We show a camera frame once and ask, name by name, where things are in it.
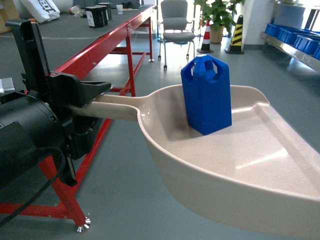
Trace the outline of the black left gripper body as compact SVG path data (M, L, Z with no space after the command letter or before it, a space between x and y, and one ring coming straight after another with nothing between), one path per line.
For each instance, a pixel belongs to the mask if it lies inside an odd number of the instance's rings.
M91 151L101 120L76 116L71 107L85 107L112 86L50 71L39 25L25 19L5 25L22 60L26 89L0 96L0 185L52 156L60 181L75 186L73 161Z

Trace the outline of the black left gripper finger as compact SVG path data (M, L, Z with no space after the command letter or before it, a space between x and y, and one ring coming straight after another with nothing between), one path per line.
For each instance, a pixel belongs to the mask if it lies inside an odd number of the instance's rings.
M79 90L79 106L82 108L112 88L110 82L81 81Z

